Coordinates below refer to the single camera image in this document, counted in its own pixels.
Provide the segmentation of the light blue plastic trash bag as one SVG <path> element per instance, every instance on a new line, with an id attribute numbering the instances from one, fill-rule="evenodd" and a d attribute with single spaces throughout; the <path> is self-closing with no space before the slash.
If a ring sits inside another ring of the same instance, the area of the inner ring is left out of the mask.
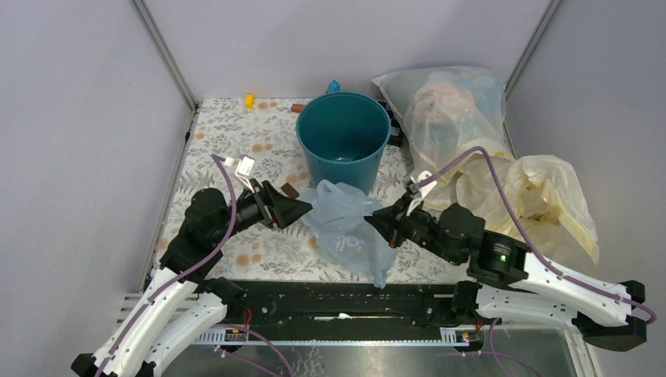
<path id="1" fill-rule="evenodd" d="M 397 250 L 365 220 L 381 203 L 356 187 L 327 180 L 299 199 L 312 206 L 302 221 L 314 233 L 323 256 L 384 288 Z"/>

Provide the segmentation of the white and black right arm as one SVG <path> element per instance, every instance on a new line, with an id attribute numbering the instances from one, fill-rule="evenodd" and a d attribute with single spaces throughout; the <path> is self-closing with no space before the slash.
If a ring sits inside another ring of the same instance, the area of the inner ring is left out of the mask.
<path id="1" fill-rule="evenodd" d="M 410 241 L 453 265 L 467 267 L 447 314 L 460 324 L 493 320 L 541 323 L 578 331 L 600 349 L 627 352 L 647 340 L 647 323 L 632 316 L 645 300 L 643 284 L 608 283 L 555 262 L 541 262 L 529 246 L 485 229 L 455 203 L 434 217 L 405 200 L 365 217 L 390 247 Z"/>

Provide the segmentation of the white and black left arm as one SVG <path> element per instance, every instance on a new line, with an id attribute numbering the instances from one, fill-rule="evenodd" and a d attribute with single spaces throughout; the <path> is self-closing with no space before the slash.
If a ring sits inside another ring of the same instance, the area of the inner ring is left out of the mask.
<path id="1" fill-rule="evenodd" d="M 141 300 L 100 349 L 75 358 L 76 375 L 161 376 L 208 328 L 241 318 L 244 290 L 207 276 L 222 257 L 221 246 L 256 224 L 285 229 L 312 209 L 267 181 L 251 185 L 230 200 L 216 188 L 194 194 Z"/>

